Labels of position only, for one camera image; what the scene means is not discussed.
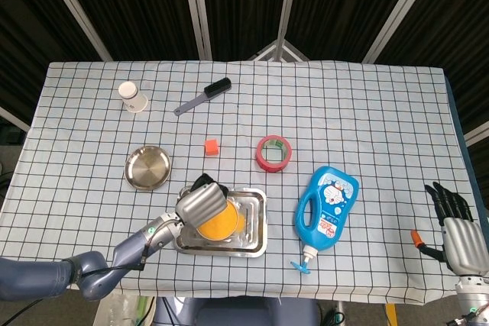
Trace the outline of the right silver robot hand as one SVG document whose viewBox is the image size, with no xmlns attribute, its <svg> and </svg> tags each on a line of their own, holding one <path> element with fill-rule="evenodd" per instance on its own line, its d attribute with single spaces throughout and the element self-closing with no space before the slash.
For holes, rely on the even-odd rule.
<svg viewBox="0 0 489 326">
<path fill-rule="evenodd" d="M 428 257 L 445 263 L 455 275 L 486 276 L 488 249 L 481 226 L 472 217 L 471 209 L 457 192 L 439 183 L 426 185 L 431 196 L 442 232 L 441 250 L 428 247 L 417 231 L 410 232 L 415 248 Z"/>
</svg>

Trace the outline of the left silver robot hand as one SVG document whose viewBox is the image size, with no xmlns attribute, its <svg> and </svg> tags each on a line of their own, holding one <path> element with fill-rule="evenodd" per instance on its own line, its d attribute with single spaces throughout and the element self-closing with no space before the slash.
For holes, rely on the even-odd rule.
<svg viewBox="0 0 489 326">
<path fill-rule="evenodd" d="M 228 188 L 203 173 L 192 186 L 180 190 L 176 213 L 185 225 L 198 228 L 227 207 Z"/>
</svg>

